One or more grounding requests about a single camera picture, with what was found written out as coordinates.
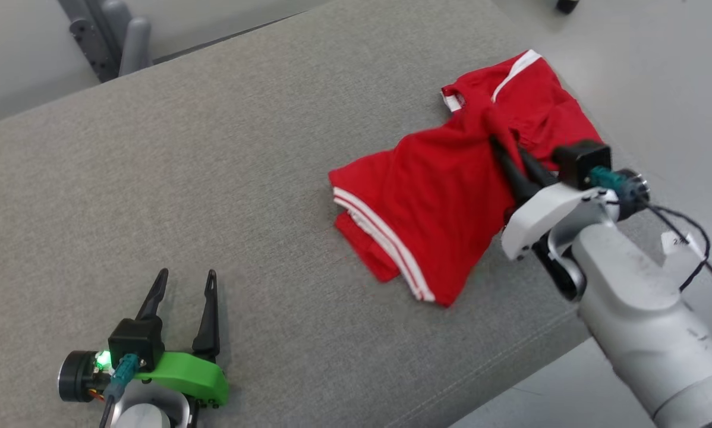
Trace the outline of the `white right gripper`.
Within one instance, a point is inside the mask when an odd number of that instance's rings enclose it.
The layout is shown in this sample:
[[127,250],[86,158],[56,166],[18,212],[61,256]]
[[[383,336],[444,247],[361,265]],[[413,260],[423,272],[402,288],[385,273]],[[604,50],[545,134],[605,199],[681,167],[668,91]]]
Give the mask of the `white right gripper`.
[[524,148],[518,152],[527,176],[496,136],[490,136],[490,144],[515,202],[524,203],[501,235],[510,260],[535,249],[542,237],[548,240],[547,252],[557,254],[584,228],[594,224],[614,227],[650,202],[647,180],[630,169],[593,169],[587,177],[589,187],[577,190],[558,182],[557,175]]

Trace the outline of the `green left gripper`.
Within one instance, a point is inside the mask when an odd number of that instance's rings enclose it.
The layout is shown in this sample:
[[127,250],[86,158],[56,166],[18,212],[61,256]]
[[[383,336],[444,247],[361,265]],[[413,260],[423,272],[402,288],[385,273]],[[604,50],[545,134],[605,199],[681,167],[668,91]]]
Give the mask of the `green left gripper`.
[[[168,284],[168,269],[161,269],[150,287],[136,320],[152,319],[157,316],[158,306],[164,298]],[[65,402],[90,402],[103,398],[109,385],[114,385],[117,398],[134,381],[150,380],[197,401],[220,407],[229,396],[228,380],[223,370],[215,363],[220,353],[218,282],[215,270],[207,273],[204,288],[206,303],[199,329],[192,343],[193,355],[181,352],[163,353],[156,368],[144,372],[136,368],[132,358],[124,358],[119,365],[124,368],[119,374],[119,366],[112,362],[109,351],[73,351],[63,362],[58,376],[58,392]]]

